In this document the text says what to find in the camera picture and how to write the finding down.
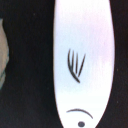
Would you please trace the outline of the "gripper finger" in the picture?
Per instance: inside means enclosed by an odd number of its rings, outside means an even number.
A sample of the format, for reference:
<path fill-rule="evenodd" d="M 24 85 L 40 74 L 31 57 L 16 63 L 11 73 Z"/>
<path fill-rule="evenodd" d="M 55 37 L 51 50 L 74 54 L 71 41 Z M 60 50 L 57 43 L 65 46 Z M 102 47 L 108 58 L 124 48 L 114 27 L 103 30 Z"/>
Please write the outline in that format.
<path fill-rule="evenodd" d="M 3 29 L 3 20 L 0 19 L 0 89 L 5 81 L 5 69 L 9 61 L 9 47 L 7 37 Z"/>

